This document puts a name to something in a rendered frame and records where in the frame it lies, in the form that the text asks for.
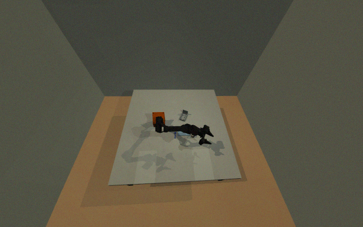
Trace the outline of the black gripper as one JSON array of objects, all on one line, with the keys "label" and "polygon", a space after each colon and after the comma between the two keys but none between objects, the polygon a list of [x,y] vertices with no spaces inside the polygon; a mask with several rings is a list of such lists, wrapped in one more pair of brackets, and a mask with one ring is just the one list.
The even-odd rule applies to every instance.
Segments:
[{"label": "black gripper", "polygon": [[200,141],[199,141],[199,144],[200,145],[202,145],[202,144],[212,144],[212,143],[210,143],[209,141],[207,141],[207,139],[205,139],[204,137],[205,137],[205,135],[207,134],[207,135],[209,135],[209,136],[211,136],[211,137],[214,137],[213,136],[213,134],[210,132],[210,128],[208,127],[208,133],[204,133],[204,135],[201,135],[200,134],[200,132],[199,132],[199,130],[201,130],[200,128],[199,128],[199,130],[198,130],[198,135],[200,136]]}]

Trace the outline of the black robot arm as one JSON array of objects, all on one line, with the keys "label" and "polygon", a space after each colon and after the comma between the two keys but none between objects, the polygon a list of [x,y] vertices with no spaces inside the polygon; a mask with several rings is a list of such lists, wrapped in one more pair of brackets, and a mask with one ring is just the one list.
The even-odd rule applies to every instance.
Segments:
[{"label": "black robot arm", "polygon": [[[164,127],[164,131],[162,131],[162,126]],[[156,132],[162,133],[162,132],[170,132],[170,131],[182,131],[183,133],[192,134],[193,136],[196,136],[198,134],[198,130],[201,135],[204,135],[204,133],[208,133],[208,126],[204,125],[203,128],[199,128],[195,125],[190,124],[184,124],[182,126],[166,126],[163,124],[163,118],[160,116],[156,117]]]}]

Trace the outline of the grey dish rack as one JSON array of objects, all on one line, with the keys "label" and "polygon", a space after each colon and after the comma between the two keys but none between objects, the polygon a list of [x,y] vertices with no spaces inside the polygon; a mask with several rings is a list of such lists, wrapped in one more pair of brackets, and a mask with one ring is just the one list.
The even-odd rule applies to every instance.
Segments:
[{"label": "grey dish rack", "polygon": [[181,114],[181,117],[180,117],[180,120],[181,121],[185,121],[186,117],[188,115],[188,111],[186,110],[183,110],[182,114]]}]

